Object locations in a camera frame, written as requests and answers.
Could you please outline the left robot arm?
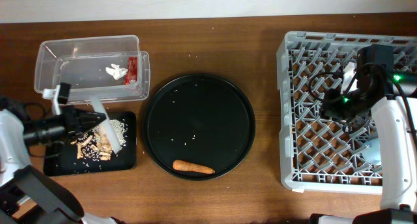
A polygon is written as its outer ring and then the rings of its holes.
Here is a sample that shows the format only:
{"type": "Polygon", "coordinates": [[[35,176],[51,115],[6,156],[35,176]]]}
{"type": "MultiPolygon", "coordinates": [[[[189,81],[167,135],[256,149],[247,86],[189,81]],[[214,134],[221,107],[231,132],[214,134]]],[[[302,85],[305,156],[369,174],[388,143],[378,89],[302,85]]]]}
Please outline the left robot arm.
{"type": "Polygon", "coordinates": [[[58,115],[32,120],[25,104],[1,97],[2,223],[119,223],[84,212],[71,192],[31,163],[31,146],[65,143],[107,121],[101,102],[92,104],[93,111],[68,105],[58,115]]]}

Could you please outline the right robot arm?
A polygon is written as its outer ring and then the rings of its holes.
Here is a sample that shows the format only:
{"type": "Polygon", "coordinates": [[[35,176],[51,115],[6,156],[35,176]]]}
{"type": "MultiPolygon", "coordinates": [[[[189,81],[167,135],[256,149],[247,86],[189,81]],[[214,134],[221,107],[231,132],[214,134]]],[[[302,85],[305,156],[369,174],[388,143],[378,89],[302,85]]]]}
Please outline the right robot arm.
{"type": "Polygon", "coordinates": [[[316,215],[318,223],[416,222],[416,74],[394,68],[394,49],[373,44],[358,51],[349,85],[329,89],[320,116],[350,127],[352,120],[374,120],[382,164],[380,210],[347,219],[316,215]]]}

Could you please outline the clear plastic bin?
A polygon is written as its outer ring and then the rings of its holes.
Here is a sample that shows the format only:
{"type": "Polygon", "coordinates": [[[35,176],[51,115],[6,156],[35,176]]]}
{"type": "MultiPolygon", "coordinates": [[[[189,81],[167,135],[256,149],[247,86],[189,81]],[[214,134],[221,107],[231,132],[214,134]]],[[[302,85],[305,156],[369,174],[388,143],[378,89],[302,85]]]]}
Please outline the clear plastic bin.
{"type": "Polygon", "coordinates": [[[36,58],[34,90],[42,94],[60,83],[71,84],[69,104],[87,104],[92,95],[103,103],[142,101],[151,85],[149,54],[135,35],[45,41],[36,58]],[[125,85],[125,77],[114,80],[105,68],[127,68],[129,57],[138,58],[137,83],[125,85]]]}

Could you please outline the black rectangular tray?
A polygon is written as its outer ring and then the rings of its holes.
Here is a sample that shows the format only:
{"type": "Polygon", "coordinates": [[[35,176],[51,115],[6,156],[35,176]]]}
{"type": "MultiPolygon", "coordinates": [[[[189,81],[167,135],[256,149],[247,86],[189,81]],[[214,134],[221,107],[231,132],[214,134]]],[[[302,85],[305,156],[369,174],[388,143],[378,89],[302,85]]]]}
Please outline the black rectangular tray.
{"type": "Polygon", "coordinates": [[[122,171],[136,165],[136,115],[131,111],[109,113],[110,120],[123,121],[127,126],[127,144],[122,150],[121,157],[111,162],[93,162],[92,167],[86,167],[75,162],[76,148],[67,142],[65,145],[48,147],[44,160],[43,172],[48,176],[78,175],[108,171],[122,171]]]}

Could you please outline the light blue cup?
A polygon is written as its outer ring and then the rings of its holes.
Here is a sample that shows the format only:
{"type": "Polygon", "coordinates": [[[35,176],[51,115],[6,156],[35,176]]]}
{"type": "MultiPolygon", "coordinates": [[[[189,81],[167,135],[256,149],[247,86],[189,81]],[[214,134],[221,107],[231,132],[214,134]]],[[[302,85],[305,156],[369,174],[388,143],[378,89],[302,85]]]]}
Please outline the light blue cup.
{"type": "Polygon", "coordinates": [[[362,152],[362,157],[370,164],[374,166],[380,166],[381,162],[381,150],[379,138],[374,138],[363,143],[365,150],[362,152]]]}

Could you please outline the orange carrot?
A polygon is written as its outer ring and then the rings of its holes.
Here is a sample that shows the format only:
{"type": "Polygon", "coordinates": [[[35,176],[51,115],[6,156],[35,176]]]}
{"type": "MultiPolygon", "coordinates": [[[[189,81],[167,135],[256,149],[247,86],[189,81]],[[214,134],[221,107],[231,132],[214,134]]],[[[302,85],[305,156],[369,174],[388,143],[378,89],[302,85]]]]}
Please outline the orange carrot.
{"type": "Polygon", "coordinates": [[[173,168],[177,171],[203,173],[206,175],[211,175],[215,173],[215,170],[210,167],[199,165],[196,163],[190,163],[183,160],[175,160],[173,162],[173,168]]]}

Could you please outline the round black serving tray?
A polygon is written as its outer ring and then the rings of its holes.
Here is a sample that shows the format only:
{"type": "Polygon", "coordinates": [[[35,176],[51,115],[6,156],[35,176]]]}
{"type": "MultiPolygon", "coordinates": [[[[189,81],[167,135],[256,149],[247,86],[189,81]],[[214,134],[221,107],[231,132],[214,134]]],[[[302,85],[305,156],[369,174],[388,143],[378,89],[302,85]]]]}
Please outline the round black serving tray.
{"type": "Polygon", "coordinates": [[[141,136],[147,152],[165,172],[186,180],[210,180],[244,160],[255,139],[255,115],[234,83],[212,74],[188,74],[153,95],[141,136]],[[215,173],[177,171],[175,160],[204,165],[215,173]]]}

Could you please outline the grey round plate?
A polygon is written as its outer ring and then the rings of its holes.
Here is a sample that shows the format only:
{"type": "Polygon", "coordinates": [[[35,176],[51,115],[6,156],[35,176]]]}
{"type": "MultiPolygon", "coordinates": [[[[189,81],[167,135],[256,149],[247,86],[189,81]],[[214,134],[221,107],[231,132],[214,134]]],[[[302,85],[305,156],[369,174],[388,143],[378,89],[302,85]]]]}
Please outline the grey round plate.
{"type": "Polygon", "coordinates": [[[115,154],[118,154],[118,152],[121,150],[121,145],[119,143],[115,130],[113,129],[113,126],[111,125],[111,122],[110,122],[110,119],[108,117],[105,107],[103,106],[103,104],[101,103],[100,99],[97,96],[92,95],[89,98],[90,98],[91,105],[94,111],[97,113],[103,113],[105,115],[105,120],[100,123],[100,127],[104,129],[106,136],[108,138],[108,141],[111,145],[112,151],[115,154]]]}

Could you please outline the red snack wrapper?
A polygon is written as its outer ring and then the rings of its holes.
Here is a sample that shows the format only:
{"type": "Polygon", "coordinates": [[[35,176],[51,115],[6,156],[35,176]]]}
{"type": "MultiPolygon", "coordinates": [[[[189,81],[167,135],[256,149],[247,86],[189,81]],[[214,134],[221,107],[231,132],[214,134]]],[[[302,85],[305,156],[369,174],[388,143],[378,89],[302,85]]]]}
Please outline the red snack wrapper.
{"type": "Polygon", "coordinates": [[[127,73],[125,75],[124,84],[130,85],[137,83],[137,69],[138,69],[138,58],[129,57],[128,58],[128,67],[127,73]]]}

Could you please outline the peanut shells pile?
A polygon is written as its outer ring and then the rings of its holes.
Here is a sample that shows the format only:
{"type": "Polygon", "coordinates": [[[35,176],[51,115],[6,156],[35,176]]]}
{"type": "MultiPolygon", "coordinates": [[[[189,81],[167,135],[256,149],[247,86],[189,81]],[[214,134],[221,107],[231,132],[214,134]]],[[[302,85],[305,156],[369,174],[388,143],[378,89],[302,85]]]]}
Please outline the peanut shells pile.
{"type": "Polygon", "coordinates": [[[80,139],[71,141],[70,144],[77,147],[78,160],[109,161],[113,152],[105,131],[99,126],[85,133],[80,139]]]}

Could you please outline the rice grains pile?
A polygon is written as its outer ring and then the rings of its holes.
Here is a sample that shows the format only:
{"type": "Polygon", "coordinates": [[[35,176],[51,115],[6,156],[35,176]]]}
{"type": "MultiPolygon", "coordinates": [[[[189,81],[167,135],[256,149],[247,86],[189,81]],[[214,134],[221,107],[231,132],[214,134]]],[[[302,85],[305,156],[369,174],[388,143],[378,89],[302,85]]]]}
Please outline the rice grains pile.
{"type": "Polygon", "coordinates": [[[84,165],[86,167],[92,167],[93,162],[111,162],[112,160],[115,160],[121,157],[122,150],[127,144],[127,136],[126,136],[127,126],[123,121],[119,121],[119,120],[110,120],[110,122],[111,122],[111,125],[113,126],[113,129],[115,130],[115,133],[121,145],[121,150],[118,152],[118,154],[115,154],[114,152],[112,152],[111,159],[109,161],[94,161],[93,159],[78,160],[75,157],[75,162],[72,162],[72,165],[77,165],[78,163],[80,163],[81,165],[84,165]]]}

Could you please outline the white tissue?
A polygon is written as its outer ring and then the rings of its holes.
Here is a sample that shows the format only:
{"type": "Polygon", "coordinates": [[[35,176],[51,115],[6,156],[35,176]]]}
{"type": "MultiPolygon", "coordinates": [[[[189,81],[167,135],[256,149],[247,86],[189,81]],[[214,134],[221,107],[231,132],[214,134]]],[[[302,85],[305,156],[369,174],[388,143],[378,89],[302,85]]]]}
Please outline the white tissue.
{"type": "Polygon", "coordinates": [[[117,64],[111,64],[110,67],[105,68],[105,71],[107,74],[112,76],[114,80],[119,80],[120,78],[124,77],[127,74],[128,69],[122,68],[117,64]]]}

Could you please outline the grey dishwasher rack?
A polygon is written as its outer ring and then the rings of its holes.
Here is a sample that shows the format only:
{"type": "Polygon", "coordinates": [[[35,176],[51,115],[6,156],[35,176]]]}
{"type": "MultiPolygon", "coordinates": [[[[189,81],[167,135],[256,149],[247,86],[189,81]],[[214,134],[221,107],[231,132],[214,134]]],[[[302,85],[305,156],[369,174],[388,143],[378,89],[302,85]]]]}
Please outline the grey dishwasher rack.
{"type": "Polygon", "coordinates": [[[281,101],[281,183],[292,191],[328,191],[380,195],[382,168],[363,157],[376,134],[374,122],[352,134],[319,116],[319,97],[342,79],[330,73],[355,62],[359,49],[380,44],[394,49],[394,65],[416,71],[416,38],[290,31],[276,53],[281,101]]]}

